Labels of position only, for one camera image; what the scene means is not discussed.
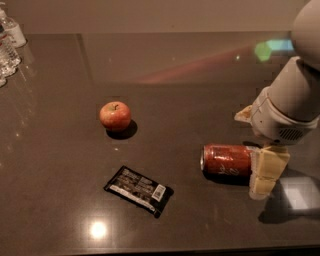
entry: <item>red can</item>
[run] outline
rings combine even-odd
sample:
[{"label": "red can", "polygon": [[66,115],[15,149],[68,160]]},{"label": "red can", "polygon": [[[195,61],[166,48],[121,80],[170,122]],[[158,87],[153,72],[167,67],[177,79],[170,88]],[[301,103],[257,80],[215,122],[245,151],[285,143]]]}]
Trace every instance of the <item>red can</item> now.
[{"label": "red can", "polygon": [[209,174],[249,177],[250,153],[254,148],[242,145],[205,145],[200,158],[201,170]]}]

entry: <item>black wrapper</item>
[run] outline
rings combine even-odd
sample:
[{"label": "black wrapper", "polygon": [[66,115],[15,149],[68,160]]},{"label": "black wrapper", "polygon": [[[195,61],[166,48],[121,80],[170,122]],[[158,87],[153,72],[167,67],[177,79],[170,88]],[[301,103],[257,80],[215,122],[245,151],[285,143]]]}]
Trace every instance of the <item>black wrapper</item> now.
[{"label": "black wrapper", "polygon": [[170,187],[161,185],[146,176],[122,166],[104,187],[159,218],[169,198],[173,195]]}]

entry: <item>table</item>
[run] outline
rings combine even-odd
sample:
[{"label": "table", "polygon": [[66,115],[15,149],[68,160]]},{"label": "table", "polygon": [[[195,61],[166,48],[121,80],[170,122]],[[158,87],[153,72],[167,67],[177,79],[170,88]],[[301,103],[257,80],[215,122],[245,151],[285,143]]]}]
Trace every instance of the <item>table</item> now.
[{"label": "table", "polygon": [[[295,55],[287,32],[27,38],[23,63],[0,88],[2,256],[320,245],[319,128],[289,148],[266,200],[200,170],[205,144],[259,143],[233,117]],[[131,108],[130,136],[100,124],[112,100]],[[174,190],[160,218],[103,190],[122,165]]]}]

